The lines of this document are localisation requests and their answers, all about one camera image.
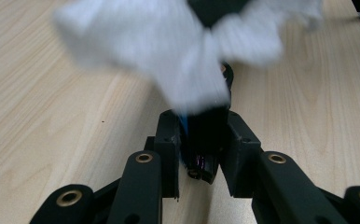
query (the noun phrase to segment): white tissue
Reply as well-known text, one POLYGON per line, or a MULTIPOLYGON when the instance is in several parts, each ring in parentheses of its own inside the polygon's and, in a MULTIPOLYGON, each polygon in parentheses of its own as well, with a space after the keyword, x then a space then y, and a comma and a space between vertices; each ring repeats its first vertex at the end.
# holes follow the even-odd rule
POLYGON ((179 114, 229 103, 220 62, 266 66, 279 59, 279 29, 321 19, 321 0, 254 0, 205 29, 186 0, 78 0, 54 21, 83 67, 125 66, 154 80, 179 114))

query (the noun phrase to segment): white cloth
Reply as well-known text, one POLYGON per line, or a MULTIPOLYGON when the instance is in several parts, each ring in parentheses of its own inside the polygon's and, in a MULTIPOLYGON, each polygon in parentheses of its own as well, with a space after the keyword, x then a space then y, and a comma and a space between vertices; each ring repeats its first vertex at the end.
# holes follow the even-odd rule
POLYGON ((205 29, 186 0, 77 0, 54 22, 81 66, 126 66, 151 78, 179 114, 229 102, 222 61, 265 66, 279 59, 279 29, 322 18, 321 0, 252 0, 205 29))

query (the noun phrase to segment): crumpled paper towel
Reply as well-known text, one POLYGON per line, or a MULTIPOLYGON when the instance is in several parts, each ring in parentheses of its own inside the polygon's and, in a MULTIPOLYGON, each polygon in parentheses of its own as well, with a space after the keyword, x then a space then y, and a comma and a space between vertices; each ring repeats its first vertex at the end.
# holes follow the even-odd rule
POLYGON ((321 0, 252 0, 212 29, 202 26, 187 0, 77 0, 54 13, 78 64, 135 69, 155 81, 178 114, 229 103, 220 62, 277 61, 280 28, 294 18, 315 27, 321 0))

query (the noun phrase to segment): wood grain surface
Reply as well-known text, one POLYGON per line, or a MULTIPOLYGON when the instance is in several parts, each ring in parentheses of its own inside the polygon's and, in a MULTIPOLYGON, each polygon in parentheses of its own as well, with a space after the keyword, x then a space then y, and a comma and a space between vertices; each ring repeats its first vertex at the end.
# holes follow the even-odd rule
MULTIPOLYGON (((122 69, 81 71, 51 23, 65 1, 0 0, 0 223, 28 223, 52 191, 97 190, 122 174, 168 109, 151 82, 122 69)), ((360 21, 352 2, 324 2, 324 27, 283 29, 285 54, 267 69, 233 64, 232 110, 265 150, 291 156, 317 186, 360 185, 360 21)), ((232 199, 181 167, 180 201, 163 223, 255 223, 232 199)))

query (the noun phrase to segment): wooden table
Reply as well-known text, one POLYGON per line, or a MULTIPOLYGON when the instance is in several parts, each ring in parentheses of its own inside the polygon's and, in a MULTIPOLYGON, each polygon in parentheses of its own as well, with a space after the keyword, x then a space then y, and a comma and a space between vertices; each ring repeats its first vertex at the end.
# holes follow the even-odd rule
MULTIPOLYGON (((100 189, 155 135, 168 109, 127 70, 81 71, 50 15, 65 1, 0 0, 0 223, 27 223, 52 191, 100 189)), ((284 27, 286 51, 268 69, 234 64, 232 110, 265 150, 291 156, 319 187, 343 196, 360 185, 360 21, 351 1, 324 1, 325 25, 284 27)), ((163 223, 253 223, 250 200, 180 172, 179 203, 163 223)))

